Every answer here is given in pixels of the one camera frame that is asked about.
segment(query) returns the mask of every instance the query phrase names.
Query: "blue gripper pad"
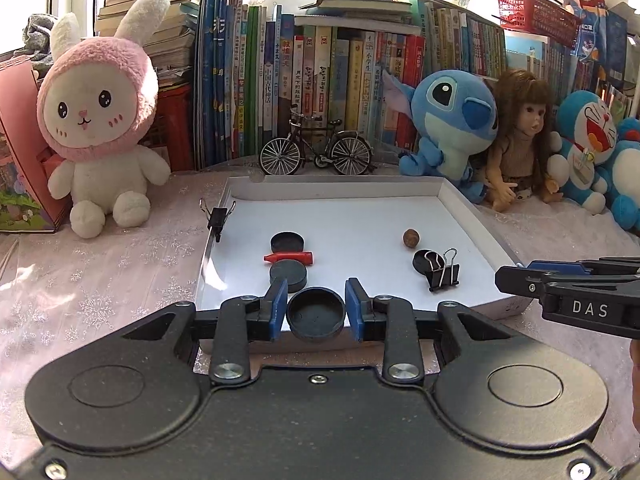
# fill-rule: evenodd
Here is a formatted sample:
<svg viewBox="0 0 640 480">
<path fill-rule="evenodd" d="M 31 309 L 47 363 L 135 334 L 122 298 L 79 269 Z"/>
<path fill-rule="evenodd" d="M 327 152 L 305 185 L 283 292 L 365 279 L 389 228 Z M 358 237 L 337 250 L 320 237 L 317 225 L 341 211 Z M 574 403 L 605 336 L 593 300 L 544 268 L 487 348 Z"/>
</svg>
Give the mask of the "blue gripper pad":
<svg viewBox="0 0 640 480">
<path fill-rule="evenodd" d="M 273 306 L 271 307 L 271 319 L 269 320 L 269 334 L 271 340 L 275 341 L 280 336 L 282 330 L 282 322 L 287 311 L 287 280 L 282 280 L 282 285 L 273 298 Z"/>
<path fill-rule="evenodd" d="M 560 274 L 570 274 L 572 276 L 591 275 L 591 273 L 578 262 L 546 262 L 544 260 L 533 260 L 527 266 L 527 269 L 559 272 Z"/>
<path fill-rule="evenodd" d="M 364 336 L 364 321 L 362 320 L 362 310 L 360 307 L 360 298 L 353 290 L 351 283 L 347 280 L 344 283 L 344 306 L 347 310 L 347 318 L 349 318 L 349 326 L 353 338 L 361 342 Z"/>
</svg>

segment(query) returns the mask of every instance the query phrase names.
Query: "binder clip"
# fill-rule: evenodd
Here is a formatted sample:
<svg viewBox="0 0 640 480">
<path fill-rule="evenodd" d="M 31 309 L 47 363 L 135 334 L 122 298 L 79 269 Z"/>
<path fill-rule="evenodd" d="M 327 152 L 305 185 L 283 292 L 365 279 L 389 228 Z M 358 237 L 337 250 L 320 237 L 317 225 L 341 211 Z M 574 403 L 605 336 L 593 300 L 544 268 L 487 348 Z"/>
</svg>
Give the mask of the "binder clip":
<svg viewBox="0 0 640 480">
<path fill-rule="evenodd" d="M 215 207 L 211 211 L 207 208 L 207 203 L 203 198 L 200 199 L 200 209 L 207 216 L 207 229 L 210 230 L 211 236 L 215 237 L 216 242 L 220 243 L 220 235 L 222 229 L 225 226 L 226 219 L 236 208 L 236 201 L 231 204 L 231 207 Z"/>
<path fill-rule="evenodd" d="M 447 258 L 449 253 L 452 253 L 451 260 Z M 431 292 L 446 286 L 455 286 L 459 283 L 460 272 L 460 265 L 454 264 L 457 255 L 458 250 L 454 248 L 442 254 L 422 249 L 414 254 L 414 269 L 427 278 Z"/>
</svg>

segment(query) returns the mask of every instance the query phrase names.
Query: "stitch ear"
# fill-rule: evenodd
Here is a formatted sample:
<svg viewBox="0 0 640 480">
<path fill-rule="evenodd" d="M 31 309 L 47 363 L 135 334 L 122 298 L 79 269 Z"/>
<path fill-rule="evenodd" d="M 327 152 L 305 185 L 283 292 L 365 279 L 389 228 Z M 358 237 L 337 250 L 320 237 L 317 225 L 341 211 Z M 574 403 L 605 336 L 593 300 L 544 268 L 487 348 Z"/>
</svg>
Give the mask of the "stitch ear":
<svg viewBox="0 0 640 480">
<path fill-rule="evenodd" d="M 72 12 L 64 14 L 51 29 L 51 55 L 57 60 L 71 47 L 80 43 L 80 25 Z"/>
<path fill-rule="evenodd" d="M 412 120 L 411 99 L 414 97 L 415 88 L 399 82 L 386 70 L 382 72 L 382 82 L 386 105 Z"/>
<path fill-rule="evenodd" d="M 158 30 L 170 5 L 171 0 L 137 0 L 120 22 L 114 37 L 143 46 Z"/>
</svg>

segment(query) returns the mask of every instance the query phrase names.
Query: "gray cloth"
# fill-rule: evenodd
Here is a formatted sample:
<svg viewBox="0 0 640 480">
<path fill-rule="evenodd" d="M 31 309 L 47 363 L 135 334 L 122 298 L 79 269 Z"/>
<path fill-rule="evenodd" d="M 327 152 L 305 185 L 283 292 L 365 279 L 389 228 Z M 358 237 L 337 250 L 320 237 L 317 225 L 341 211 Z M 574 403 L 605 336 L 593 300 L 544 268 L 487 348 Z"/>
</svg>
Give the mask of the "gray cloth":
<svg viewBox="0 0 640 480">
<path fill-rule="evenodd" d="M 24 47 L 14 51 L 14 57 L 29 56 L 33 69 L 38 72 L 38 79 L 42 79 L 53 65 L 49 38 L 56 21 L 57 18 L 50 14 L 29 16 L 27 26 L 22 31 Z"/>
</svg>

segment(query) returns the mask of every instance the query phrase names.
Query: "pink bunny plush toy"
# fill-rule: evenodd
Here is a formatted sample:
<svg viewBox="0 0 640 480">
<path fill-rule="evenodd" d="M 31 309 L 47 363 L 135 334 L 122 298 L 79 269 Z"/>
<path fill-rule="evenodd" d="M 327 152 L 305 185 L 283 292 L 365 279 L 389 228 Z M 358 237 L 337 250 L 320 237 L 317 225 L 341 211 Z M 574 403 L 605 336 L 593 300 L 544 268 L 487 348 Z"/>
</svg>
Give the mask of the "pink bunny plush toy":
<svg viewBox="0 0 640 480">
<path fill-rule="evenodd" d="M 146 181 L 162 186 L 171 170 L 140 146 L 156 114 L 158 78 L 142 48 L 170 0 L 138 0 L 113 38 L 80 40 L 78 20 L 62 16 L 51 31 L 53 67 L 38 94 L 38 124 L 64 158 L 49 178 L 53 198 L 69 193 L 71 228 L 82 238 L 102 231 L 112 213 L 120 227 L 149 218 Z"/>
</svg>

